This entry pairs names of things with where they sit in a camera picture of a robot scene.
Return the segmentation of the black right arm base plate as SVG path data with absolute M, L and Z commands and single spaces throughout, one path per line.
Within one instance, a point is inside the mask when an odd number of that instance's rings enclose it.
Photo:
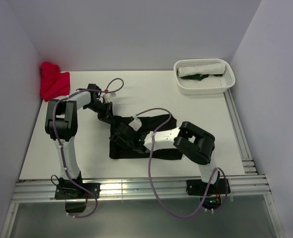
M 186 181 L 186 193 L 193 196 L 204 196 L 207 183 L 204 183 L 200 179 L 189 179 Z M 216 195 L 220 193 L 221 195 L 231 192 L 228 179 L 224 180 L 223 178 L 218 179 L 215 184 L 209 186 L 206 196 Z

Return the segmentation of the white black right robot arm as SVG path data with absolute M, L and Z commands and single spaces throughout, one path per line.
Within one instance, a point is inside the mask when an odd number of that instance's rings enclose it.
M 139 119 L 111 126 L 110 157 L 112 159 L 156 158 L 180 160 L 182 157 L 199 166 L 202 187 L 207 193 L 219 188 L 216 163 L 212 159 L 215 137 L 196 125 L 184 121 L 159 128 Z

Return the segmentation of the black t shirt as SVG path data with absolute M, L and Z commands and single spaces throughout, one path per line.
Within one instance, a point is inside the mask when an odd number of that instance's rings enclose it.
M 144 132 L 146 135 L 154 131 L 159 125 L 167 121 L 163 127 L 159 129 L 159 131 L 165 131 L 176 128 L 177 120 L 174 117 L 169 117 L 166 115 L 159 115 L 153 117 L 138 117 L 142 122 L 142 127 L 138 130 L 138 132 Z M 121 117 L 121 116 L 113 116 L 113 121 L 104 121 L 105 123 L 112 125 L 119 125 L 120 123 L 124 123 L 128 125 L 134 117 Z M 110 149 L 109 149 L 109 157 L 111 159 L 142 159 L 149 157 L 150 150 L 146 148 L 145 153 L 137 153 L 131 149 L 122 149 L 121 147 L 115 145 L 114 142 L 111 142 L 111 128 L 110 128 Z

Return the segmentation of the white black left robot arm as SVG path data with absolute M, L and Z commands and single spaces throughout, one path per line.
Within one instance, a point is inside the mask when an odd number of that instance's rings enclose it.
M 100 101 L 102 91 L 96 84 L 78 91 L 64 99 L 48 101 L 45 132 L 54 141 L 58 150 L 60 177 L 57 192 L 79 198 L 86 191 L 75 155 L 75 135 L 78 131 L 77 111 L 81 108 L 97 113 L 98 120 L 114 124 L 113 105 Z

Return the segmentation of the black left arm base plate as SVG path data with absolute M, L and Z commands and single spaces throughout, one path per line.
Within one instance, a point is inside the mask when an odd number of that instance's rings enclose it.
M 70 180 L 59 178 L 55 192 L 55 200 L 70 200 L 70 199 L 94 199 L 99 198 L 100 183 L 89 182 L 83 183 L 82 178 L 73 180 L 82 188 L 74 185 Z

